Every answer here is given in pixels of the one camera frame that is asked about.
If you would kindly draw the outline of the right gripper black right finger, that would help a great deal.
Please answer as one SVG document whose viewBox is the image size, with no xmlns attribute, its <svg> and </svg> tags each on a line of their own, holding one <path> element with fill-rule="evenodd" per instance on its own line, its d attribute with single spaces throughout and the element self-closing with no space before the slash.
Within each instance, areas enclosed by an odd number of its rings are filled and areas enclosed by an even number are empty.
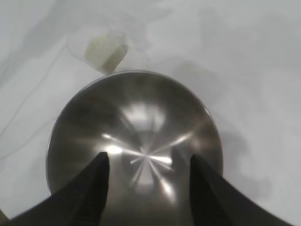
<svg viewBox="0 0 301 226">
<path fill-rule="evenodd" d="M 248 199 L 200 155 L 190 159 L 190 207 L 196 226 L 287 226 Z"/>
</svg>

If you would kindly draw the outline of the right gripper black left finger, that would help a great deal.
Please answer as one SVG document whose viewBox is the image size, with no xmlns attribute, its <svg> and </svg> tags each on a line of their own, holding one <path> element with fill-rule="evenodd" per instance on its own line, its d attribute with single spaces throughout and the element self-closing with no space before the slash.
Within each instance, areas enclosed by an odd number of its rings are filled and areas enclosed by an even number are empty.
<svg viewBox="0 0 301 226">
<path fill-rule="evenodd" d="M 107 153 L 98 154 L 71 182 L 49 198 L 8 220 L 5 226 L 97 226 L 109 188 Z"/>
</svg>

